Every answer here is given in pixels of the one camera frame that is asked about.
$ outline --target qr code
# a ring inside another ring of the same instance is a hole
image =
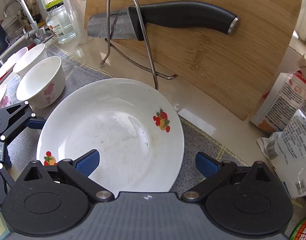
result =
[[[274,140],[273,140],[273,141],[270,141],[269,144],[266,146],[267,156],[268,156],[268,158],[269,158],[270,160],[272,160],[272,159],[278,157],[278,155],[277,155],[277,153],[276,153],[274,147],[275,147],[275,141],[274,141]]]
[[[303,194],[304,192],[306,192],[306,186],[305,186],[305,183],[303,180],[295,183],[295,186],[297,188],[297,191],[298,191],[298,194],[301,195]]]

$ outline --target cloth mat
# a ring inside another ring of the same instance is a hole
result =
[[[48,118],[56,106],[75,90],[89,83],[114,77],[103,70],[95,69],[78,61],[71,54],[53,44],[46,48],[46,50],[48,57],[59,56],[62,59],[62,68],[66,76],[66,87],[61,96],[51,106],[44,109],[33,109],[38,116]],[[10,101],[9,104],[19,102],[16,98],[16,90],[19,82],[19,77],[14,76],[7,84],[6,96]],[[223,160],[231,160],[239,166],[247,165],[226,147],[221,145],[218,141],[200,130],[191,122],[181,116],[180,120],[184,132],[184,157],[179,175],[170,191],[177,192],[181,195],[204,179],[204,176],[195,167],[195,155],[199,151],[207,153],[209,156],[220,162]],[[26,128],[8,146],[12,165],[20,172],[23,171],[29,161],[36,159],[36,148],[39,136],[39,130]],[[300,212],[303,208],[303,203],[299,203],[295,200],[292,202],[294,215],[287,228],[287,236],[291,234],[297,223],[302,219],[300,217]]]

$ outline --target white bowl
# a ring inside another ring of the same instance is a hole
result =
[[[156,125],[157,112],[167,129]],[[166,192],[181,168],[183,129],[172,105],[154,88],[130,79],[100,80],[55,108],[41,132],[36,158],[54,165],[91,149],[99,151],[100,165],[89,178],[115,196],[120,191]]]
[[[47,57],[45,44],[36,45],[18,60],[13,68],[13,72],[23,78],[34,65]]]
[[[0,68],[0,80],[19,61],[19,59],[27,52],[28,52],[28,48],[24,47],[8,58],[8,60]]]
[[[29,101],[37,108],[45,108],[57,100],[66,85],[61,63],[60,57],[53,56],[30,69],[17,88],[18,100]]]

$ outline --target metal stand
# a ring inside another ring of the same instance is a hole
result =
[[[109,55],[111,53],[111,47],[112,47],[123,58],[125,58],[126,60],[128,60],[129,62],[134,64],[135,66],[137,66],[137,67],[139,67],[139,68],[141,68],[143,70],[146,70],[148,72],[151,72],[153,74],[155,89],[158,90],[157,76],[162,77],[162,78],[167,79],[167,80],[172,80],[172,79],[176,78],[177,75],[167,76],[167,75],[164,75],[162,73],[159,73],[159,72],[155,71],[155,66],[154,66],[154,62],[153,62],[153,57],[152,57],[152,52],[151,52],[151,48],[150,48],[150,44],[149,44],[149,39],[148,39],[148,36],[146,34],[145,25],[144,25],[144,22],[143,22],[141,11],[140,11],[140,5],[139,5],[137,0],[133,0],[133,2],[134,2],[134,5],[136,7],[136,11],[137,11],[137,14],[138,14],[138,17],[139,17],[139,20],[140,20],[140,25],[141,25],[141,29],[142,29],[142,32],[143,32],[144,42],[145,42],[145,46],[146,46],[146,51],[147,51],[148,56],[149,56],[149,62],[150,62],[151,69],[149,69],[147,67],[144,67],[144,66],[136,63],[135,61],[131,60],[129,57],[124,55],[118,48],[116,48],[113,44],[111,44],[111,41],[110,41],[110,38],[111,38],[111,35],[110,35],[110,3],[111,3],[111,0],[107,0],[107,4],[106,4],[106,17],[107,17],[107,25],[108,25],[108,38],[105,39],[105,40],[108,43],[108,53],[105,56],[105,58],[102,60],[101,65],[103,65],[105,63],[105,61],[107,60],[107,58],[109,57]]]

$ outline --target jar label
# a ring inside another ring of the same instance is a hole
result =
[[[50,30],[53,32],[54,36],[56,38],[64,36],[64,31],[62,28],[62,25],[60,24],[60,22],[53,22],[52,25],[48,25],[48,27],[50,28]]]

